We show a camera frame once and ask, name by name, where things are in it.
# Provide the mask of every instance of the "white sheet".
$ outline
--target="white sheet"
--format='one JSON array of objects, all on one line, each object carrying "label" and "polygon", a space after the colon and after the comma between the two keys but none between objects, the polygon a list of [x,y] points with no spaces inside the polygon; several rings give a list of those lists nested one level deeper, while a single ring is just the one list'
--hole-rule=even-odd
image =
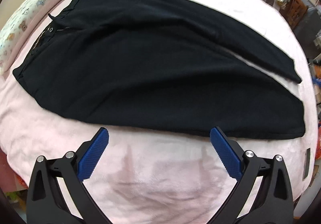
[{"label": "white sheet", "polygon": [[[57,15],[70,1],[63,0],[51,14]],[[268,74],[303,101],[304,137],[284,141],[238,139],[238,142],[244,150],[253,150],[260,157],[272,158],[281,154],[296,199],[309,185],[317,143],[315,98],[301,47],[280,14],[261,0],[192,1],[247,24],[295,60],[296,71],[302,78],[298,86]],[[100,127],[64,119],[42,109],[12,75],[12,70],[22,63],[49,22],[47,17],[40,23],[23,46],[8,78],[5,82],[3,78],[0,80],[0,146],[8,155],[10,166],[26,183],[30,180],[37,156],[45,155],[47,159],[62,157],[67,151],[76,150],[83,141],[91,139]],[[110,133],[110,143],[92,177],[84,184],[114,224],[206,223],[235,184],[208,138],[129,127],[105,127]],[[309,176],[302,180],[307,148],[311,148]],[[242,214],[250,209],[258,187],[256,182]],[[72,213],[77,214],[65,188],[63,194]]]}]

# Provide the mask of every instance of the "bed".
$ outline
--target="bed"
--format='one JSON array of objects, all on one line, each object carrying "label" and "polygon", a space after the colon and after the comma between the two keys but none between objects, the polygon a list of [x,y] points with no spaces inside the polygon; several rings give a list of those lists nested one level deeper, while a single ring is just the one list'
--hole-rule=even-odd
[{"label": "bed", "polygon": [[[295,61],[302,83],[296,85],[264,71],[304,103],[305,135],[282,141],[237,139],[244,150],[258,156],[284,157],[293,199],[308,187],[317,143],[315,98],[304,53],[280,14],[261,0],[192,0],[246,24],[274,43]],[[39,155],[62,157],[92,138],[101,125],[64,119],[42,109],[17,83],[12,70],[50,23],[46,13],[60,13],[71,0],[51,0],[38,15],[34,29],[25,35],[12,66],[0,77],[0,147],[9,165],[29,183]],[[113,223],[206,223],[235,185],[206,137],[131,127],[105,126],[110,143],[92,177],[84,181],[89,193]],[[306,150],[310,148],[309,173],[304,176]],[[60,181],[66,202],[78,215]],[[259,188],[255,183],[241,215],[249,211]]]}]

